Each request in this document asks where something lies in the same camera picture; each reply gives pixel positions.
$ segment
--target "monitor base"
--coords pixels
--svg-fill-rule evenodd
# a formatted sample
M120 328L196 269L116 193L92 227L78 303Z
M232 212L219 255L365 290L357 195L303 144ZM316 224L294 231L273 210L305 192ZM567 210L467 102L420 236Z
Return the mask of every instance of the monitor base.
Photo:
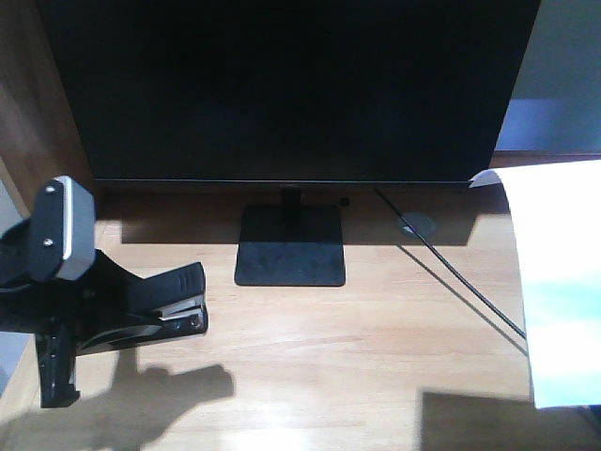
M341 287L346 282L340 211L304 206L300 193L282 205L251 205L242 216L234 280L241 286Z

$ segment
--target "black monitor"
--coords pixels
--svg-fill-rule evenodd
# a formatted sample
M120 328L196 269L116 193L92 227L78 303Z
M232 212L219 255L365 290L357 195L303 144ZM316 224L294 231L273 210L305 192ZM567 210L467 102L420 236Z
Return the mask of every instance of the black monitor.
M38 0L99 182L300 187L465 183L486 168L539 3ZM241 241L338 240L285 198ZM293 273L324 273L314 251L259 271L299 257Z

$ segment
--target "paper sheet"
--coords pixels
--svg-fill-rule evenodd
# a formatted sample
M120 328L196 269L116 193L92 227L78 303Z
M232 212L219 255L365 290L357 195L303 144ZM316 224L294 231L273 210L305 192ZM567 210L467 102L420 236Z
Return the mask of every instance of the paper sheet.
M491 169L514 222L537 408L601 404L601 161Z

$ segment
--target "desk surface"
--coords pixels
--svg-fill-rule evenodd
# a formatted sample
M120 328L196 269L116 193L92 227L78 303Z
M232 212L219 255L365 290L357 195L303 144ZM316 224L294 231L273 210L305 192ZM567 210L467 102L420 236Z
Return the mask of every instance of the desk surface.
M342 288L237 287L249 195L109 199L97 244L117 263L142 276L203 263L208 334L78 358L82 399L65 410L39 408L30 347L2 399L4 449L599 449L580 412L533 408L525 343L374 194L345 195ZM391 198L432 216L440 251L522 325L499 187Z

